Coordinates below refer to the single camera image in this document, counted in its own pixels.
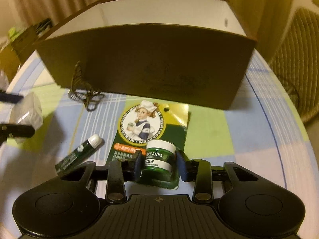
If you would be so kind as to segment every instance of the girl with chef hat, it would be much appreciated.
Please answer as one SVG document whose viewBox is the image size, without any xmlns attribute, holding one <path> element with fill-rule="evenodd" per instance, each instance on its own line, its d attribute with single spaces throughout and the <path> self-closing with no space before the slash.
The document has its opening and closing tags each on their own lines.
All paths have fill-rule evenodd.
<svg viewBox="0 0 319 239">
<path fill-rule="evenodd" d="M 135 123 L 128 123 L 127 130 L 132 131 L 131 137 L 136 140 L 147 140 L 154 136 L 155 129 L 147 121 L 147 117 L 155 118 L 155 112 L 158 103 L 151 103 L 143 100 L 140 105 L 135 108 L 137 119 Z"/>
</svg>

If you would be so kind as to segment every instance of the green tube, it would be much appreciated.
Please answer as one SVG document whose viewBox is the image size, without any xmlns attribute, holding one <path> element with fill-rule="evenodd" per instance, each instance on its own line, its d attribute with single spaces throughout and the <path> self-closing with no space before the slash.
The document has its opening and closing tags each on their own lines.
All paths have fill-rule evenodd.
<svg viewBox="0 0 319 239">
<path fill-rule="evenodd" d="M 61 162 L 55 165 L 55 170 L 59 174 L 65 172 L 86 160 L 91 156 L 92 152 L 102 142 L 102 139 L 98 135 L 91 136 L 88 140 L 85 140 L 81 145 L 67 155 Z"/>
</svg>

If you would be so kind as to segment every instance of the brown box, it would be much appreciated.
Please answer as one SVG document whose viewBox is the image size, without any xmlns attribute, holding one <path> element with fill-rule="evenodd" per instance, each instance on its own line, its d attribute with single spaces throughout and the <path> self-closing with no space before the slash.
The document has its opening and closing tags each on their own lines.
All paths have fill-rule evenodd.
<svg viewBox="0 0 319 239">
<path fill-rule="evenodd" d="M 0 52 L 0 68 L 4 70 L 9 82 L 16 75 L 19 66 L 34 52 L 33 43 L 37 39 L 34 27 L 29 27 Z"/>
<path fill-rule="evenodd" d="M 21 61 L 18 58 L 18 55 L 16 54 L 11 43 L 9 43 L 0 52 L 0 68 L 3 69 L 3 71 L 7 75 L 9 82 L 11 82 L 13 77 L 16 75 L 20 64 Z"/>
<path fill-rule="evenodd" d="M 36 47 L 62 87 L 80 61 L 95 89 L 227 109 L 255 44 L 226 0 L 101 0 Z"/>
<path fill-rule="evenodd" d="M 34 42 L 38 39 L 35 27 L 31 26 L 21 33 L 14 41 L 11 42 L 16 54 L 23 64 L 34 52 Z"/>
</svg>

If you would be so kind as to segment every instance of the white tube cap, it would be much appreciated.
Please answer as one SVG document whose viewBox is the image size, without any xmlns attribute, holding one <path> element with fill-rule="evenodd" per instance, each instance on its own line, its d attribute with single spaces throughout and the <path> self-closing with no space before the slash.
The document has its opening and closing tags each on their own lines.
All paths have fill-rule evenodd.
<svg viewBox="0 0 319 239">
<path fill-rule="evenodd" d="M 159 139 L 154 139 L 149 141 L 147 143 L 146 150 L 148 148 L 162 148 L 167 151 L 170 151 L 172 154 L 174 154 L 176 151 L 176 146 L 174 144 L 167 142 L 165 140 L 159 140 Z"/>
<path fill-rule="evenodd" d="M 99 135 L 95 134 L 93 136 L 91 136 L 89 139 L 88 139 L 90 145 L 93 147 L 93 148 L 97 148 L 98 145 L 102 142 L 102 139 L 99 137 Z"/>
</svg>

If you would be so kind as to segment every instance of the plaid tablecloth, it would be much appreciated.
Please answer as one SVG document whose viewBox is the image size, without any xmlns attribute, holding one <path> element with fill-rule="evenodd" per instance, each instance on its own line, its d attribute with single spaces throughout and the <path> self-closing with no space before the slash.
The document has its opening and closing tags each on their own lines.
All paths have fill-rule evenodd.
<svg viewBox="0 0 319 239">
<path fill-rule="evenodd" d="M 44 125 L 27 142 L 8 141 L 0 149 L 0 238 L 17 238 L 20 232 L 12 217 L 14 200 L 26 190 L 54 177 L 54 165 L 89 136 L 97 133 L 105 145 L 89 160 L 104 165 L 117 122 L 126 103 L 139 97 L 106 94 L 94 112 L 71 101 L 59 88 L 44 64 L 33 54 L 13 80 L 9 91 L 40 98 Z M 8 120 L 12 105 L 0 105 L 0 120 Z M 237 96 L 228 111 L 189 105 L 191 112 L 185 153 L 213 165 L 234 161 L 297 194 L 306 206 L 299 236 L 318 238 L 319 174 L 305 128 L 283 87 L 255 52 Z M 103 197 L 105 183 L 97 195 Z M 177 190 L 126 183 L 127 194 L 192 195 L 193 183 Z M 214 193 L 220 193 L 216 184 Z"/>
</svg>

